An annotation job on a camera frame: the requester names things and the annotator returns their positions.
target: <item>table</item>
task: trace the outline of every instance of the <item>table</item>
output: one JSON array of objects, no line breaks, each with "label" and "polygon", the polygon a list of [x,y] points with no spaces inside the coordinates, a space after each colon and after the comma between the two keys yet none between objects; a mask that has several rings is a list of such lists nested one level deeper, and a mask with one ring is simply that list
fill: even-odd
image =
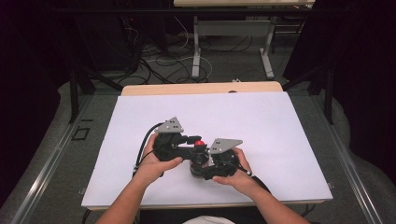
[{"label": "table", "polygon": [[[238,82],[125,87],[81,205],[108,208],[130,181],[147,130],[172,116],[183,134],[201,135],[208,144],[216,137],[242,139],[254,174],[281,202],[332,199],[288,94],[277,82]],[[253,202],[231,187],[192,177],[183,162],[150,185],[141,209],[245,205]]]},{"label": "table", "polygon": [[[176,7],[276,7],[313,5],[315,0],[175,0]],[[191,77],[199,77],[201,49],[200,35],[257,35],[265,36],[264,48],[260,49],[264,72],[268,79],[274,79],[274,72],[268,58],[272,37],[275,32],[276,17],[269,21],[199,21],[194,17],[194,57]]]}]

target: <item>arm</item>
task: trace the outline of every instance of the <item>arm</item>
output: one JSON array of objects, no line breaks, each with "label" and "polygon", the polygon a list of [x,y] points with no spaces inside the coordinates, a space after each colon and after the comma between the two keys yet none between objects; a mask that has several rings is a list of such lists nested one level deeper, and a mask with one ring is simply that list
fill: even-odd
[{"label": "arm", "polygon": [[159,161],[153,153],[150,153],[157,135],[153,134],[148,140],[143,152],[143,156],[147,155],[147,157],[143,159],[134,178],[99,218],[97,223],[133,223],[146,188],[158,179],[163,172],[173,169],[182,163],[181,158],[175,158],[171,161]]},{"label": "arm", "polygon": [[[251,172],[242,149],[235,148],[234,151],[241,165]],[[223,185],[233,186],[236,190],[248,196],[259,208],[268,224],[308,223],[240,170],[229,177],[214,176],[213,180]]]}]

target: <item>triangular metal plate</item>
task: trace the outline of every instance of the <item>triangular metal plate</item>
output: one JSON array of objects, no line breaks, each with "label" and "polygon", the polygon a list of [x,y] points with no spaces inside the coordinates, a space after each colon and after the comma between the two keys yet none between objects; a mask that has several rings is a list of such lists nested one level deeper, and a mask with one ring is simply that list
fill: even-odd
[{"label": "triangular metal plate", "polygon": [[242,140],[237,139],[226,139],[226,138],[216,138],[210,147],[208,153],[209,154],[220,154],[229,149],[241,145],[243,143]]},{"label": "triangular metal plate", "polygon": [[182,133],[184,132],[180,122],[176,117],[167,120],[154,130],[155,133]]}]

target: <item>black robotic device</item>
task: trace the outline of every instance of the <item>black robotic device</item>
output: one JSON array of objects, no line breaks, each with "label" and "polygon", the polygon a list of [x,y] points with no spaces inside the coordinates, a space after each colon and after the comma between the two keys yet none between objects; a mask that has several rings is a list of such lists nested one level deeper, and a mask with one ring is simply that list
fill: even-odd
[{"label": "black robotic device", "polygon": [[[205,180],[213,176],[233,175],[240,166],[232,148],[240,145],[241,140],[217,138],[211,148],[207,147],[201,136],[182,135],[183,128],[177,118],[167,120],[155,129],[159,133],[155,139],[153,153],[160,161],[170,161],[176,157],[191,162],[190,171],[193,176]],[[193,147],[181,147],[181,144]]]}]

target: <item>white tabletop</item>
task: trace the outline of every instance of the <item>white tabletop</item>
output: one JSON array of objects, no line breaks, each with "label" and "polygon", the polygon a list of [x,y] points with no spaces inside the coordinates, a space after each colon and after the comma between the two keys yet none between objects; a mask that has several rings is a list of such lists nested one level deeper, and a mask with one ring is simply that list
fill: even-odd
[{"label": "white tabletop", "polygon": [[264,7],[313,5],[315,0],[175,0],[176,7]]},{"label": "white tabletop", "polygon": [[[244,141],[258,176],[283,203],[322,202],[332,194],[286,92],[120,96],[82,206],[109,207],[131,180],[138,149],[153,125],[177,117],[185,135]],[[252,204],[231,187],[191,176],[189,162],[148,190],[142,208]]]}]

